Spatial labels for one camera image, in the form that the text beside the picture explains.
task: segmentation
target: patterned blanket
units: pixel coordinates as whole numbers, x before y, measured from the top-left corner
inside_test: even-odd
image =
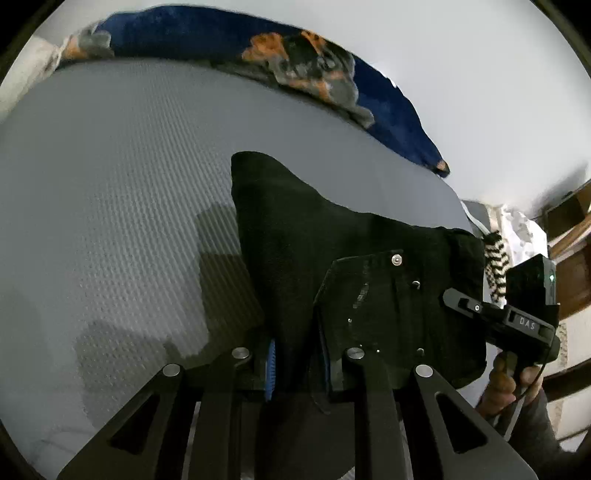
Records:
[[[442,177],[450,172],[400,89],[311,31],[214,8],[167,5],[115,13],[71,35],[62,47],[60,67],[113,57],[207,62],[299,90],[345,114],[413,163]]]

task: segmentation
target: finger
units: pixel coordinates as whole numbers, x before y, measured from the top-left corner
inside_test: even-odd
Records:
[[[505,363],[505,352],[501,352],[492,363],[492,369],[496,372],[502,372],[505,369]]]
[[[540,377],[535,380],[535,378],[537,377],[538,373],[540,372],[540,367],[528,367],[528,368],[524,368],[523,371],[521,372],[521,376],[520,376],[520,380],[521,383],[525,386],[525,387],[529,387],[530,388],[527,392],[527,395],[525,396],[525,404],[529,405],[530,403],[532,403],[535,398],[538,396],[538,394],[540,393],[540,390],[542,388],[542,382],[544,381],[544,378],[540,375]]]
[[[515,380],[503,372],[492,371],[489,379],[489,387],[501,393],[513,393],[517,386]]]
[[[513,401],[515,401],[515,396],[511,393],[486,390],[476,410],[484,417],[493,416]]]
[[[519,379],[521,380],[521,384],[526,387],[531,385],[534,382],[535,378],[537,377],[538,373],[540,373],[540,367],[524,368],[523,371],[521,372],[521,375],[519,376]]]

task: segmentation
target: screw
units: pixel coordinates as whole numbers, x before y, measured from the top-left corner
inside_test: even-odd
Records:
[[[250,354],[250,351],[245,346],[237,346],[234,350],[232,350],[232,356],[237,360],[248,358]]]
[[[433,375],[433,369],[428,365],[419,365],[417,368],[415,368],[415,372],[419,377],[423,378],[429,378],[431,375]]]
[[[347,356],[352,360],[360,360],[365,356],[365,352],[358,346],[353,346],[347,350]]]
[[[162,373],[165,377],[176,377],[180,372],[181,368],[177,364],[168,364],[162,369]]]

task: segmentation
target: gray sleeve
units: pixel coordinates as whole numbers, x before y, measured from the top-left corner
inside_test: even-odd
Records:
[[[521,411],[509,444],[533,468],[540,480],[576,478],[575,454],[565,452],[552,430],[544,390]]]

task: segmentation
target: gray mattress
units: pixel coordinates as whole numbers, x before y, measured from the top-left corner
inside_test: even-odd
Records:
[[[161,366],[261,323],[230,195],[240,150],[352,210],[469,229],[445,182],[303,96],[170,61],[57,72],[0,125],[0,417],[47,478]]]

